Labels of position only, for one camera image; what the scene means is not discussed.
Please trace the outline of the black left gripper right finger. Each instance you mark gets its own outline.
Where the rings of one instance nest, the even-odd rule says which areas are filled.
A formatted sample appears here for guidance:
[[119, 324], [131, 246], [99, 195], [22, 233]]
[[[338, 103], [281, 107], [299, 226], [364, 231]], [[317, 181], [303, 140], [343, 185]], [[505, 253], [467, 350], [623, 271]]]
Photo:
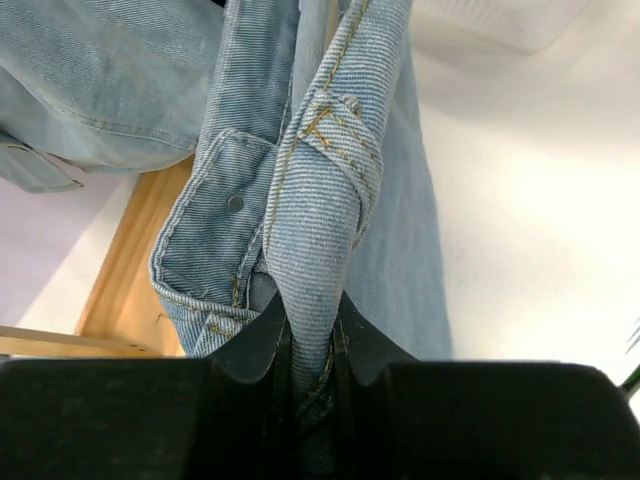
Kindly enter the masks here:
[[343, 297], [333, 330], [340, 479], [635, 479], [626, 394], [577, 364], [420, 361]]

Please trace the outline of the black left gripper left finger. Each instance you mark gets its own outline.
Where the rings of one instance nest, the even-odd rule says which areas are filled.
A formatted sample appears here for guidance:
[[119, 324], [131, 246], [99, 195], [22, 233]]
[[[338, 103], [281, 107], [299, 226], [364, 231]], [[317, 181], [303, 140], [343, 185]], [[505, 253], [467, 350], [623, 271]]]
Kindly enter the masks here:
[[274, 297], [203, 358], [1, 365], [5, 479], [293, 479], [291, 334]]

